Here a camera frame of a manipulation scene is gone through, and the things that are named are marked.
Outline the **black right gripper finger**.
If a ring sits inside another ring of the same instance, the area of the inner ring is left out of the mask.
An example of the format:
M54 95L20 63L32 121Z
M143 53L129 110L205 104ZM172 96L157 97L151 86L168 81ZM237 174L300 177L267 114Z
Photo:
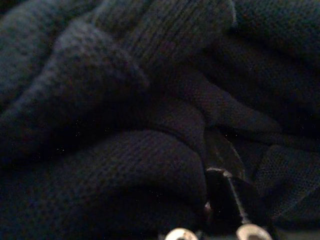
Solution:
M246 168L218 130L204 133L207 185L205 240L273 240L275 228Z

